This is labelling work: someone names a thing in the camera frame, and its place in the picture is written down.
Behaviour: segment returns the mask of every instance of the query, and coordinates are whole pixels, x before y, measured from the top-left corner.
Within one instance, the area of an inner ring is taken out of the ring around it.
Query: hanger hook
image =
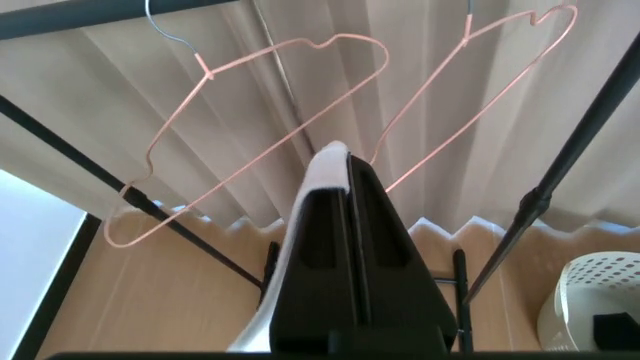
[[[145,0],[144,1],[144,11],[147,13],[147,19],[149,19],[149,22],[151,23],[151,25],[160,33],[162,34],[162,36],[166,37],[167,39],[171,39],[171,40],[175,40],[175,41],[179,41],[185,45],[187,45],[191,51],[193,51],[194,54],[197,54],[198,52],[196,51],[196,48],[193,47],[193,45],[189,44],[189,42],[185,39],[181,39],[177,36],[173,36],[170,34],[167,34],[166,32],[162,31],[160,29],[160,27],[158,27],[158,25],[156,25],[156,22],[153,21],[153,18],[151,17],[151,11],[149,11],[149,2],[150,0]]]

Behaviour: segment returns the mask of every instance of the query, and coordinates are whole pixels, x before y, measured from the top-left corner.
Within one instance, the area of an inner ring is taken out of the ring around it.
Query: clothing rack
[[[156,14],[167,13],[229,1],[230,0],[154,0],[153,12]],[[109,2],[102,0],[76,0],[54,3],[0,14],[0,40],[105,24],[142,17],[144,15],[144,0],[111,0]],[[461,334],[461,349],[463,351],[472,351],[473,349],[471,343],[469,302],[477,295],[491,274],[502,263],[524,231],[531,226],[535,219],[544,214],[548,209],[553,190],[560,181],[562,181],[639,78],[640,34],[636,36],[613,73],[609,76],[605,85],[543,176],[540,184],[521,200],[513,223],[508,228],[504,238],[482,269],[480,275],[476,278],[469,292],[467,293],[466,265],[463,252],[456,252],[454,254],[454,279],[434,279],[439,283],[453,284],[456,286],[458,323],[460,325],[459,332]],[[71,161],[89,171],[114,190],[120,191],[123,188],[124,183],[122,181],[2,96],[0,96],[0,112],[65,155]],[[127,191],[124,198],[129,204],[158,220],[162,221],[168,217],[164,211],[136,188],[131,188]],[[270,248],[270,255],[268,256],[267,266],[265,268],[265,270],[267,270],[265,271],[265,282],[262,283],[177,221],[171,221],[168,225],[189,242],[198,246],[252,284],[260,287],[263,291],[266,290],[270,275],[269,272],[272,272],[273,262],[277,259],[277,256],[274,255],[277,254],[277,247],[272,246]]]

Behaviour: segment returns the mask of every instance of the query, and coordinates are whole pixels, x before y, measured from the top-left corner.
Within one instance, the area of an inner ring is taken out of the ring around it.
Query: curtain
[[[558,3],[476,1],[474,28]],[[420,217],[448,231],[473,215],[510,221],[640,30],[636,1],[576,5],[578,20],[565,41],[390,193],[407,226]],[[465,15],[463,0],[260,0],[156,16],[211,68],[267,47],[269,39],[322,42],[338,32],[375,37],[390,50],[390,65],[376,80],[199,204],[198,215],[221,227],[245,216],[259,227],[286,220],[305,165],[322,146],[341,140],[369,159],[384,126],[459,40]],[[391,132],[375,164],[383,184],[471,118],[567,21],[560,13],[532,28],[523,19],[471,42]],[[340,40],[321,51],[283,49],[278,58],[216,76],[160,140],[155,174],[139,188],[169,207],[189,203],[382,61],[377,48]],[[189,49],[161,37],[144,18],[2,41],[0,69],[0,93],[125,182],[144,173],[146,146],[202,76]],[[638,223],[638,89],[559,186],[546,219],[551,224],[594,217]],[[99,217],[116,203],[113,189],[4,116],[0,128],[0,168]]]

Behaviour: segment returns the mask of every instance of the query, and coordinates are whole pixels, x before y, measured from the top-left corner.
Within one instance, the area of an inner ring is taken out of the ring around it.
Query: white plastic basket
[[[538,316],[547,351],[593,351],[593,315],[627,312],[640,320],[640,254],[600,252],[572,260]]]

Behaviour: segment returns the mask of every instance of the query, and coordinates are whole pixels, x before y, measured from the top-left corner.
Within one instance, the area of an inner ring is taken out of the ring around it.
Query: hanger
[[[151,12],[149,11],[149,0],[145,0],[145,12],[146,12],[146,15],[147,15],[147,19],[149,20],[151,25],[160,34],[162,34],[166,38],[169,38],[171,40],[175,40],[175,41],[178,41],[178,42],[181,42],[181,43],[187,45],[193,51],[194,57],[198,61],[198,64],[200,64],[200,67],[202,67],[202,70],[204,71],[204,75],[203,75],[202,79],[197,83],[195,88],[189,93],[189,95],[187,95],[187,97],[184,99],[184,101],[180,104],[180,106],[178,106],[178,108],[173,112],[173,114],[171,114],[171,116],[169,117],[167,122],[160,128],[160,130],[158,130],[158,132],[154,136],[153,140],[151,140],[151,143],[147,147],[147,152],[145,154],[145,162],[147,164],[147,174],[142,178],[138,178],[138,179],[135,179],[135,180],[130,181],[129,183],[127,183],[120,190],[120,192],[118,193],[118,195],[121,198],[124,196],[124,194],[127,192],[127,190],[129,190],[129,188],[131,188],[132,186],[134,186],[135,184],[137,184],[137,183],[139,183],[141,181],[147,180],[149,177],[151,177],[151,175],[153,175],[153,162],[151,161],[151,151],[153,150],[155,145],[158,143],[158,141],[160,140],[160,138],[162,137],[164,132],[177,119],[177,116],[187,107],[187,105],[189,105],[191,100],[193,100],[193,98],[199,93],[200,89],[202,89],[202,87],[206,84],[207,80],[213,80],[215,78],[216,74],[221,73],[221,72],[226,71],[226,70],[229,70],[229,69],[231,69],[233,67],[236,67],[238,65],[242,65],[244,63],[247,63],[247,62],[249,62],[249,61],[251,61],[251,60],[253,60],[255,58],[258,58],[258,57],[260,57],[262,55],[266,55],[266,54],[268,54],[270,52],[273,52],[273,51],[278,50],[278,49],[283,48],[283,47],[296,45],[296,44],[304,44],[304,45],[307,45],[307,46],[312,47],[314,49],[323,49],[323,48],[331,45],[333,42],[335,42],[338,39],[354,39],[354,40],[366,41],[366,42],[372,43],[374,45],[377,45],[384,52],[385,59],[384,59],[384,62],[382,64],[382,66],[380,66],[378,69],[376,69],[376,71],[374,71],[366,79],[362,80],[356,86],[354,86],[353,88],[349,89],[349,91],[347,91],[346,93],[344,93],[343,95],[341,95],[340,97],[335,99],[333,102],[331,102],[329,105],[327,105],[327,107],[325,107],[324,109],[322,109],[319,112],[317,112],[311,118],[309,118],[304,123],[302,123],[300,126],[295,128],[294,130],[292,130],[289,134],[284,136],[282,139],[278,140],[278,142],[276,142],[275,144],[271,145],[267,150],[263,151],[260,155],[255,157],[253,160],[249,161],[246,165],[244,165],[240,169],[236,170],[236,172],[234,172],[231,176],[229,176],[226,179],[222,180],[220,183],[218,183],[212,189],[210,189],[209,191],[204,193],[202,196],[197,198],[191,204],[185,206],[180,211],[174,213],[173,215],[171,215],[170,217],[168,217],[167,219],[165,219],[164,221],[162,221],[158,225],[154,226],[153,228],[151,228],[150,230],[148,230],[144,234],[138,236],[136,239],[134,239],[134,240],[132,240],[132,241],[130,241],[128,243],[125,243],[125,244],[118,244],[118,243],[113,241],[113,239],[111,238],[109,230],[111,228],[111,219],[115,215],[115,210],[116,209],[112,210],[109,213],[107,219],[105,220],[104,237],[105,237],[105,239],[107,240],[107,242],[111,246],[116,247],[116,248],[126,248],[126,247],[129,247],[129,246],[132,246],[132,245],[135,245],[135,244],[139,243],[140,241],[144,240],[149,235],[153,234],[154,232],[156,232],[158,229],[160,229],[161,227],[163,227],[164,225],[166,225],[170,221],[174,220],[176,217],[178,217],[178,216],[182,215],[183,213],[189,211],[191,208],[193,208],[200,201],[204,200],[209,195],[213,194],[218,189],[220,189],[223,186],[225,186],[228,182],[230,182],[231,180],[235,179],[237,176],[239,176],[240,174],[242,174],[243,172],[248,170],[251,166],[253,166],[255,163],[260,161],[260,159],[262,159],[263,157],[267,156],[270,152],[272,152],[273,150],[278,148],[280,145],[284,144],[287,140],[291,139],[293,136],[295,136],[297,133],[299,133],[300,131],[305,129],[307,126],[309,126],[315,120],[317,120],[322,115],[327,113],[329,110],[333,109],[339,103],[341,103],[346,98],[351,96],[351,94],[353,94],[354,92],[358,91],[361,87],[363,87],[368,82],[370,82],[371,80],[376,78],[382,72],[382,70],[384,70],[384,68],[386,68],[387,65],[389,64],[389,51],[387,50],[386,46],[384,46],[384,44],[382,42],[380,42],[380,41],[378,41],[378,40],[376,40],[376,39],[374,39],[372,37],[369,37],[369,36],[358,35],[358,34],[350,34],[350,33],[339,33],[339,34],[333,35],[331,38],[329,38],[329,40],[327,40],[325,42],[322,42],[320,44],[316,44],[316,43],[314,43],[313,41],[311,41],[311,40],[309,40],[307,38],[296,38],[296,39],[286,40],[286,41],[283,41],[283,42],[281,42],[279,44],[276,44],[276,45],[273,45],[273,46],[269,46],[269,47],[267,47],[265,49],[256,51],[253,54],[244,56],[244,57],[242,57],[240,59],[231,61],[231,62],[229,62],[229,63],[227,63],[225,65],[222,65],[222,66],[220,66],[218,68],[215,68],[213,70],[209,70],[209,68],[207,67],[207,64],[202,59],[202,57],[198,54],[198,52],[196,51],[196,49],[195,49],[195,47],[193,45],[191,45],[188,41],[186,41],[184,39],[181,39],[179,37],[170,35],[170,34],[164,32],[164,31],[162,31],[160,29],[160,27],[158,27],[158,25],[156,25],[155,21],[153,21],[153,18],[151,17]]]
[[[409,169],[409,171],[404,173],[395,182],[393,182],[390,186],[388,186],[386,188],[386,192],[390,192],[391,190],[393,190],[402,181],[404,181],[404,179],[406,179],[409,175],[411,175],[413,172],[415,172],[424,163],[429,161],[429,159],[433,158],[436,154],[438,154],[440,151],[442,151],[442,149],[444,149],[447,145],[449,145],[453,140],[455,140],[464,131],[466,131],[471,125],[473,125],[482,115],[484,115],[489,110],[489,108],[491,108],[491,106],[493,106],[520,79],[522,79],[522,77],[526,73],[528,73],[544,56],[546,56],[554,47],[556,47],[566,37],[566,35],[569,33],[569,31],[571,30],[571,28],[575,24],[576,17],[578,15],[578,9],[575,6],[573,6],[573,5],[558,5],[558,6],[555,6],[555,7],[551,8],[551,9],[549,9],[539,19],[537,19],[536,12],[534,10],[524,11],[524,12],[520,12],[520,13],[511,15],[511,16],[507,16],[505,18],[502,18],[502,19],[500,19],[500,20],[498,20],[498,21],[496,21],[494,23],[491,23],[491,24],[489,24],[489,25],[487,25],[487,26],[485,26],[485,27],[483,27],[483,28],[481,28],[481,29],[479,29],[479,30],[477,30],[477,31],[472,33],[471,32],[471,25],[472,25],[472,19],[473,19],[472,5],[473,5],[472,0],[468,0],[468,6],[467,6],[468,11],[467,11],[467,17],[466,17],[466,21],[465,21],[465,25],[464,25],[464,33],[463,33],[462,39],[460,40],[458,45],[451,51],[451,53],[443,60],[443,62],[436,68],[436,70],[429,76],[429,78],[423,83],[423,85],[416,91],[416,93],[405,104],[405,106],[396,114],[396,116],[394,116],[394,118],[385,127],[385,129],[383,130],[380,138],[378,139],[378,141],[376,143],[376,147],[374,149],[374,153],[373,153],[373,155],[371,157],[371,160],[369,161],[370,164],[373,165],[373,163],[377,159],[377,155],[378,155],[378,153],[380,151],[380,147],[382,146],[382,143],[384,142],[384,140],[388,136],[388,134],[391,131],[391,129],[400,120],[402,115],[404,115],[404,113],[417,100],[417,98],[424,92],[424,90],[433,82],[433,80],[442,72],[442,70],[451,62],[451,60],[464,47],[467,46],[467,44],[471,40],[475,39],[476,37],[488,32],[488,31],[490,31],[490,30],[492,30],[494,28],[497,28],[497,27],[499,27],[501,25],[504,25],[505,23],[507,23],[509,21],[512,21],[512,20],[515,20],[515,19],[519,19],[521,17],[529,16],[530,17],[531,26],[536,26],[536,25],[540,24],[545,19],[547,19],[553,12],[560,11],[560,10],[570,10],[572,12],[572,17],[571,17],[571,20],[570,20],[569,24],[565,28],[564,32],[551,45],[549,45],[536,58],[534,58],[534,60],[531,63],[529,63],[529,65],[527,67],[525,67],[524,70],[522,70],[509,84],[507,84],[507,86],[505,88],[503,88],[493,99],[491,99],[464,126],[462,126],[458,131],[456,131],[446,141],[444,141],[442,144],[440,144],[435,150],[433,150],[431,153],[429,153],[427,156],[425,156],[422,160],[420,160],[416,165],[414,165],[411,169]],[[377,77],[384,70],[384,68],[386,68],[387,64],[389,63],[389,51],[387,50],[387,48],[384,46],[384,44],[382,42],[380,42],[380,41],[378,41],[378,40],[376,40],[374,38],[371,38],[371,37],[368,37],[368,36],[364,36],[364,35],[340,33],[340,34],[336,34],[336,35],[332,36],[329,40],[327,40],[325,42],[322,42],[320,44],[315,44],[314,42],[312,42],[311,40],[309,40],[307,38],[296,38],[296,39],[292,39],[292,40],[283,41],[283,42],[281,42],[279,44],[267,47],[265,49],[262,49],[262,50],[259,50],[257,52],[254,52],[253,54],[250,54],[250,55],[244,56],[244,57],[242,57],[240,59],[234,60],[234,61],[232,61],[232,62],[230,62],[230,63],[228,63],[226,65],[222,65],[222,66],[220,66],[220,67],[218,67],[216,69],[209,70],[209,68],[207,67],[206,63],[202,59],[202,57],[196,51],[195,47],[193,47],[190,43],[188,43],[184,39],[181,39],[181,38],[175,37],[173,35],[167,34],[166,32],[162,31],[155,24],[155,22],[153,21],[153,19],[151,17],[150,11],[149,11],[149,0],[145,0],[145,11],[146,11],[146,14],[147,14],[147,18],[151,22],[152,26],[160,34],[162,34],[163,36],[165,36],[165,37],[167,37],[169,39],[184,43],[185,45],[187,45],[193,51],[194,57],[196,58],[196,60],[198,61],[198,63],[200,64],[200,66],[202,67],[202,69],[204,71],[204,75],[203,75],[202,79],[198,82],[198,84],[195,86],[195,88],[189,93],[189,95],[185,98],[185,100],[180,104],[180,106],[178,106],[178,108],[174,111],[174,113],[169,117],[167,122],[160,128],[158,133],[155,135],[155,137],[153,138],[153,140],[149,144],[149,147],[147,148],[147,152],[145,154],[145,161],[146,161],[146,164],[147,164],[147,174],[144,177],[139,178],[139,179],[135,179],[135,180],[129,182],[127,185],[125,185],[122,188],[122,190],[119,192],[119,194],[118,194],[120,197],[123,197],[124,194],[127,192],[127,190],[129,190],[129,188],[131,188],[133,185],[135,185],[135,184],[137,184],[137,183],[139,183],[141,181],[144,181],[144,180],[148,179],[149,177],[151,177],[151,175],[153,174],[153,162],[151,161],[151,151],[153,150],[154,146],[160,140],[160,138],[162,137],[163,133],[176,120],[177,116],[184,110],[184,108],[189,104],[189,102],[191,102],[191,100],[198,94],[198,92],[200,91],[200,89],[202,89],[202,87],[205,85],[207,80],[213,80],[216,74],[218,74],[220,72],[223,72],[223,71],[226,71],[228,69],[231,69],[231,68],[233,68],[235,66],[238,66],[238,65],[244,64],[246,62],[249,62],[249,61],[251,61],[251,60],[253,60],[253,59],[257,58],[257,57],[260,57],[262,55],[268,54],[268,53],[270,53],[272,51],[275,51],[277,49],[280,49],[282,47],[291,46],[291,45],[295,45],[295,44],[305,44],[305,45],[310,46],[310,47],[312,47],[314,49],[323,49],[323,48],[331,45],[335,40],[342,39],[342,38],[366,41],[366,42],[369,42],[369,43],[372,43],[374,45],[379,46],[383,50],[383,52],[385,54],[385,61],[382,64],[382,66],[380,66],[378,69],[376,69],[375,72],[373,72],[366,79],[361,81],[358,85],[356,85],[355,87],[351,88],[349,91],[347,91],[346,93],[344,93],[343,95],[338,97],[336,100],[334,100],[327,107],[325,107],[324,109],[320,110],[318,113],[316,113],[314,116],[312,116],[311,118],[306,120],[304,123],[302,123],[296,129],[292,130],[289,134],[287,134],[282,139],[280,139],[278,142],[276,142],[275,144],[270,146],[268,149],[266,149],[264,152],[262,152],[256,158],[254,158],[253,160],[249,161],[246,165],[244,165],[239,170],[234,172],[231,176],[227,177],[226,179],[224,179],[223,181],[218,183],[216,186],[214,186],[212,189],[210,189],[205,194],[200,196],[198,199],[196,199],[195,201],[193,201],[189,205],[185,206],[180,211],[174,213],[172,216],[170,216],[169,218],[167,218],[163,222],[161,222],[158,225],[156,225],[155,227],[151,228],[150,230],[148,230],[144,234],[138,236],[136,239],[134,239],[134,240],[132,240],[132,241],[130,241],[128,243],[125,243],[125,244],[115,243],[111,239],[109,230],[110,230],[110,227],[111,227],[111,219],[115,214],[115,209],[112,210],[110,212],[109,216],[107,217],[106,221],[105,221],[104,236],[105,236],[105,239],[107,240],[107,242],[110,245],[112,245],[112,246],[114,246],[116,248],[126,248],[126,247],[129,247],[129,246],[132,246],[132,245],[135,245],[135,244],[139,243],[140,241],[144,240],[145,238],[147,238],[148,236],[153,234],[155,231],[157,231],[158,229],[160,229],[161,227],[166,225],[168,222],[174,220],[176,217],[178,217],[178,216],[182,215],[183,213],[189,211],[191,208],[193,208],[200,201],[204,200],[205,198],[207,198],[208,196],[210,196],[211,194],[216,192],[218,189],[220,189],[223,186],[225,186],[228,182],[230,182],[231,180],[233,180],[234,178],[236,178],[237,176],[242,174],[244,171],[249,169],[251,166],[253,166],[255,163],[257,163],[260,159],[262,159],[263,157],[268,155],[271,151],[275,150],[277,147],[279,147],[280,145],[285,143],[287,140],[291,139],[297,133],[299,133],[304,128],[306,128],[308,125],[310,125],[313,121],[317,120],[319,117],[321,117],[326,112],[328,112],[329,110],[334,108],[336,105],[338,105],[340,102],[345,100],[347,97],[349,97],[355,91],[359,90],[361,87],[363,87],[368,82],[373,80],[375,77]]]

